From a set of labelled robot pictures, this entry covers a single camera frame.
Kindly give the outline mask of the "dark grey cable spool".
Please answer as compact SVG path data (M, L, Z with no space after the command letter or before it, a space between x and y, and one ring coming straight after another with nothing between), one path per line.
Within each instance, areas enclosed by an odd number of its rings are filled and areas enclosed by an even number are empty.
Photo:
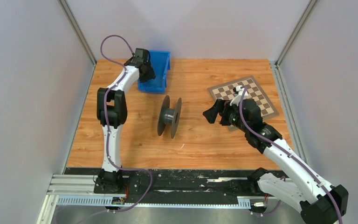
M171 126L171 138L173 139L179 125L181 114L182 98L178 98L175 108L170 108L170 97L166 95L162 102L162 106L159 113L157 133L161 136L166 126Z

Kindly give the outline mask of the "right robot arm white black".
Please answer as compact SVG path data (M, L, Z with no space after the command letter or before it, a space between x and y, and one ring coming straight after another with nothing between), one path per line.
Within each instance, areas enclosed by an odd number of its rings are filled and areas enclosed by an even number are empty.
M291 179L291 182L283 181L259 168L247 182L250 193L275 196L298 211L306 224L343 222L349 196L347 189L332 185L304 163L282 135L263 121L261 109L253 99L237 104L217 99L203 116L210 124L220 116L220 125L243 131L249 145L270 158Z

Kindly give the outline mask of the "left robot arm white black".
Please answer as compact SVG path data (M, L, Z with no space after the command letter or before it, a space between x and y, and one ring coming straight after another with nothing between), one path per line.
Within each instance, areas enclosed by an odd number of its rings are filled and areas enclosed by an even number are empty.
M146 49L137 48L123 67L114 82L97 91L96 113L104 134L104 159L96 179L96 193L122 191L124 169L120 161L120 136L128 115L125 94L136 81L155 78L151 54Z

